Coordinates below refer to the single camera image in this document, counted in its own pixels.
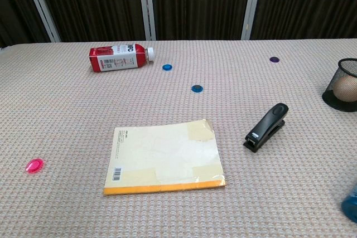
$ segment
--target white bottle cap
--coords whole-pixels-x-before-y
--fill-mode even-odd
[[[149,64],[153,64],[154,58],[155,58],[154,49],[152,47],[148,47],[147,53],[148,53],[148,58],[149,58]]]

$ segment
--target blue bottle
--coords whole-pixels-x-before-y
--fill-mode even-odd
[[[351,194],[344,199],[341,208],[350,220],[357,223],[357,185],[353,188]]]

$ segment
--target barcode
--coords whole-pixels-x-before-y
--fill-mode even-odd
[[[120,180],[120,175],[121,174],[122,174],[122,168],[121,167],[115,167],[114,168],[113,180],[114,181]]]

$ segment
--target bottle label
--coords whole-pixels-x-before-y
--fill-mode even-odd
[[[350,196],[357,198],[357,185],[352,189]]]
[[[135,44],[112,46],[107,51],[108,54],[97,56],[102,72],[138,67]]]

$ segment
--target red plastic bottle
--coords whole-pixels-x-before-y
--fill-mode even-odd
[[[95,72],[138,68],[153,63],[153,59],[154,49],[139,44],[93,47],[89,52],[89,60]]]

